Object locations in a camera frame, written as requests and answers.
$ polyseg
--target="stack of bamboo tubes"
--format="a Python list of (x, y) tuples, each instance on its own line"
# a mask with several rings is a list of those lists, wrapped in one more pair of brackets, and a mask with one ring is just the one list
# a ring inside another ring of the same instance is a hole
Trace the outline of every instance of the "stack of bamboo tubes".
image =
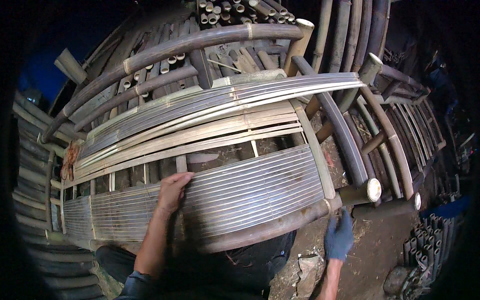
[(12, 191), (18, 233), (58, 299), (102, 297), (98, 278), (90, 273), (92, 253), (73, 246), (61, 232), (59, 170), (65, 146), (78, 136), (72, 124), (66, 123), (51, 143), (37, 143), (52, 117), (19, 92), (12, 108), (19, 138), (18, 149), (12, 149), (19, 167)]
[(275, 0), (198, 0), (202, 29), (252, 23), (295, 24), (295, 16)]

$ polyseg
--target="bamboo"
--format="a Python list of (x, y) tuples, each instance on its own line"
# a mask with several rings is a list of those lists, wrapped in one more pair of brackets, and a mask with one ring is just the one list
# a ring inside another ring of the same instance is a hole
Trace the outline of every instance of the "bamboo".
[(228, 1), (223, 1), (221, 5), (224, 12), (229, 12), (232, 9), (232, 6)]
[(320, 64), (324, 56), (325, 42), (327, 40), (328, 26), (330, 24), (330, 16), (332, 14), (332, 2), (333, 0), (322, 0), (322, 6), (320, 8), (320, 19), (318, 21), (318, 32), (315, 50), (313, 51), (312, 68), (318, 73), (320, 70)]
[(342, 64), (343, 50), (347, 41), (348, 21), (350, 17), (350, 1), (340, 0), (338, 4), (338, 17), (335, 26), (335, 36), (330, 60), (329, 73), (340, 71)]
[(298, 28), (303, 33), (303, 38), (297, 41), (291, 41), (290, 46), (288, 47), (287, 58), (285, 59), (285, 65), (283, 70), (288, 77), (296, 76), (297, 75), (297, 66), (292, 63), (293, 56), (303, 56), (305, 54), (305, 50), (307, 49), (308, 42), (310, 41), (310, 36), (312, 35), (313, 29), (315, 26), (312, 22), (298, 19)]
[(357, 49), (355, 50), (355, 58), (353, 60), (353, 72), (358, 72), (363, 59), (365, 58), (365, 52), (367, 51), (368, 37), (370, 35), (370, 25), (372, 23), (372, 0), (363, 0), (360, 33), (357, 42)]
[(235, 9), (236, 12), (239, 12), (239, 13), (242, 13), (242, 12), (245, 11), (245, 6), (243, 6), (239, 3), (234, 4), (233, 8)]
[(275, 0), (264, 0), (268, 5), (276, 9), (282, 16), (286, 15), (288, 13), (287, 9), (283, 6), (281, 6), (278, 2)]
[(351, 12), (350, 21), (348, 23), (347, 44), (341, 67), (341, 72), (350, 72), (352, 69), (353, 59), (355, 57), (355, 51), (357, 50), (357, 44), (360, 34), (360, 22), (362, 11), (362, 0), (351, 0)]
[(205, 11), (206, 12), (212, 12), (213, 11), (213, 3), (208, 1), (207, 5), (205, 6)]
[(260, 59), (260, 61), (262, 62), (262, 64), (264, 65), (266, 70), (278, 69), (277, 66), (270, 59), (270, 57), (268, 56), (268, 54), (265, 51), (259, 51), (257, 53), (257, 55), (258, 55), (258, 58)]
[(315, 137), (315, 133), (313, 132), (313, 128), (310, 125), (310, 121), (308, 120), (307, 116), (305, 115), (305, 111), (303, 110), (300, 102), (296, 99), (290, 99), (290, 103), (292, 104), (297, 116), (299, 118), (300, 124), (302, 125), (303, 131), (305, 136), (307, 137), (308, 144), (310, 145), (310, 149), (312, 151), (313, 159), (317, 165), (318, 175), (320, 176), (320, 182), (322, 183), (322, 188), (324, 190), (324, 195), (326, 199), (333, 199), (335, 198), (335, 189), (333, 186), (332, 178), (330, 177), (330, 171), (328, 170), (327, 162), (325, 161), (325, 156), (322, 153), (320, 148), (320, 144)]
[(390, 0), (373, 0), (372, 2), (372, 23), (366, 52), (373, 53), (375, 56), (380, 52), (389, 2)]
[(273, 7), (271, 7), (270, 5), (268, 5), (267, 3), (265, 3), (261, 0), (258, 2), (258, 5), (256, 5), (256, 6), (262, 6), (263, 8), (265, 8), (268, 11), (268, 15), (271, 16), (271, 17), (273, 17), (277, 13), (276, 10)]
[(110, 101), (104, 102), (102, 105), (97, 107), (95, 111), (85, 117), (81, 122), (75, 125), (76, 130), (80, 130), (83, 126), (90, 123), (92, 120), (98, 118), (99, 116), (103, 115), (106, 111), (109, 111), (126, 101), (134, 97), (138, 97), (144, 93), (153, 91), (158, 89), (162, 86), (166, 86), (167, 84), (176, 82), (181, 79), (185, 79), (188, 77), (192, 77), (198, 74), (197, 70), (193, 66), (182, 67), (178, 68), (174, 71), (168, 72), (161, 76), (154, 77), (145, 81), (144, 83), (140, 83), (136, 85), (134, 88), (129, 89), (123, 93), (118, 94), (117, 96), (113, 97)]
[(65, 73), (69, 78), (75, 81), (76, 84), (84, 83), (85, 79), (87, 79), (87, 72), (82, 68), (82, 66), (77, 62), (77, 60), (73, 57), (70, 51), (65, 48), (62, 53), (57, 57), (55, 60), (55, 65), (61, 65), (63, 69), (62, 72)]
[(366, 87), (361, 87), (360, 93), (362, 94), (362, 96), (365, 98), (367, 103), (375, 112), (375, 115), (379, 119), (379, 122), (382, 125), (383, 130), (385, 131), (385, 134), (388, 136), (388, 145), (390, 146), (389, 148), (393, 152), (393, 155), (395, 156), (395, 161), (400, 171), (405, 198), (410, 199), (411, 197), (413, 197), (413, 194), (414, 194), (413, 186), (412, 186), (412, 177), (410, 175), (410, 169), (408, 167), (408, 162), (407, 162), (407, 159), (405, 158), (405, 153), (403, 151), (400, 140), (395, 130), (393, 129), (392, 124), (390, 123), (390, 120), (385, 115), (384, 110), (382, 109), (380, 104), (378, 104), (378, 102), (375, 101), (370, 89)]

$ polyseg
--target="blue object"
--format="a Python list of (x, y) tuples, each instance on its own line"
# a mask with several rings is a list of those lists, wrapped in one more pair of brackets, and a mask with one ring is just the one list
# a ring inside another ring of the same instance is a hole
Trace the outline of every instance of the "blue object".
[(438, 206), (436, 208), (427, 209), (420, 212), (420, 217), (428, 218), (430, 214), (442, 216), (444, 219), (456, 217), (460, 213), (466, 211), (470, 205), (471, 195), (465, 195), (456, 201)]
[(336, 258), (345, 261), (347, 253), (353, 246), (352, 227), (352, 219), (346, 208), (342, 208), (342, 218), (338, 227), (335, 217), (330, 217), (324, 240), (327, 260)]

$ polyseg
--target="bamboo frame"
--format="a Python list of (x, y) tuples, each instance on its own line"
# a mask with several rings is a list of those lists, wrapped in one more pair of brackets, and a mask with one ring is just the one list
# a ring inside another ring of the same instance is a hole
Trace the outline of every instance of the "bamboo frame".
[(277, 24), (250, 24), (247, 26), (227, 26), (214, 30), (203, 30), (199, 33), (189, 34), (175, 41), (159, 44), (149, 50), (138, 53), (123, 61), (113, 70), (106, 72), (94, 79), (88, 86), (77, 93), (63, 110), (55, 117), (53, 122), (44, 130), (41, 140), (47, 142), (52, 134), (72, 115), (80, 106), (93, 96), (104, 90), (111, 82), (118, 81), (128, 74), (164, 60), (172, 55), (190, 52), (193, 49), (213, 46), (227, 41), (242, 41), (265, 38), (289, 38), (300, 39), (302, 32), (295, 26)]

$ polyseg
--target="work glove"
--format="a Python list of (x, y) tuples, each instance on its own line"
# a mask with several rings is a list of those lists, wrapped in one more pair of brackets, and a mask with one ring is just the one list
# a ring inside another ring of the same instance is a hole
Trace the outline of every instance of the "work glove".
[(353, 246), (352, 219), (346, 208), (342, 208), (342, 218), (337, 227), (336, 217), (330, 217), (324, 240), (325, 257), (345, 261), (347, 253)]

